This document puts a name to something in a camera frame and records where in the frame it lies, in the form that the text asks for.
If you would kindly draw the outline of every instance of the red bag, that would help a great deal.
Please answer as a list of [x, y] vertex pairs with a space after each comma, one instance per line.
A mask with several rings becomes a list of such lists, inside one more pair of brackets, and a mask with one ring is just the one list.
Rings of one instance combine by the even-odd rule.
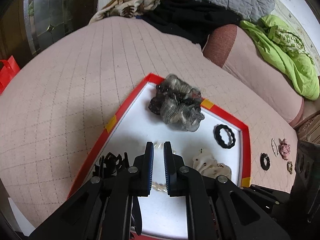
[[20, 68], [15, 61], [14, 57], [11, 56], [8, 60], [0, 60], [4, 64], [3, 68], [0, 70], [0, 94], [7, 87], [9, 82], [15, 77], [15, 75], [20, 71]]

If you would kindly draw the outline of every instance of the red gingham scrunchie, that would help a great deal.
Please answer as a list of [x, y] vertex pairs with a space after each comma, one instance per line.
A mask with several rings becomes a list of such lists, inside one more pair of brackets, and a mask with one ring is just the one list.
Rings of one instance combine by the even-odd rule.
[[288, 156], [290, 154], [290, 144], [288, 144], [286, 138], [284, 138], [282, 143], [280, 144], [280, 154], [284, 160], [288, 160]]

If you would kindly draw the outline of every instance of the black scrunchie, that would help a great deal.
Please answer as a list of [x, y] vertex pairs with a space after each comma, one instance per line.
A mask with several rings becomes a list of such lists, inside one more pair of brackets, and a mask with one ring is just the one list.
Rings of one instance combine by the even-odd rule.
[[[231, 137], [232, 137], [232, 142], [230, 145], [226, 145], [225, 142], [222, 140], [222, 137], [220, 135], [220, 130], [221, 129], [225, 129], [227, 130], [230, 134], [231, 134]], [[231, 128], [229, 128], [228, 126], [224, 125], [224, 124], [219, 124], [216, 129], [214, 130], [214, 135], [215, 135], [215, 138], [218, 142], [218, 144], [222, 147], [222, 148], [225, 148], [225, 149], [231, 149], [235, 144], [236, 144], [236, 138], [235, 138], [235, 134], [233, 133], [233, 131], [231, 130]]]
[[265, 171], [269, 170], [269, 168], [270, 168], [270, 159], [269, 159], [268, 154], [266, 154], [266, 153], [261, 154], [261, 156], [260, 156], [260, 165], [261, 165], [261, 168], [264, 169]]

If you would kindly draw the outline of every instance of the pink pillow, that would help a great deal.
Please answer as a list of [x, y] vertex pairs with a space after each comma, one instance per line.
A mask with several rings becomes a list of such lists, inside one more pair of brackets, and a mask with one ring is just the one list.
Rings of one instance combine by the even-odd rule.
[[238, 26], [226, 25], [210, 36], [203, 54], [266, 101], [290, 126], [302, 116], [304, 100], [291, 81], [263, 60], [252, 39]]

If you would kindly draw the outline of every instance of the pink quilted bedspread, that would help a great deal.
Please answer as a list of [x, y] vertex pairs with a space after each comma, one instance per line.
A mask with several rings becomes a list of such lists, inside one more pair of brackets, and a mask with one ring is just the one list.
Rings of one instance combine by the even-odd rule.
[[[81, 164], [121, 102], [148, 73], [174, 73], [249, 126], [251, 183], [290, 191], [294, 176], [271, 139], [295, 131], [265, 101], [203, 57], [198, 45], [138, 19], [111, 17], [31, 60], [0, 96], [0, 178], [35, 226], [65, 200]], [[260, 167], [268, 153], [271, 167]]]

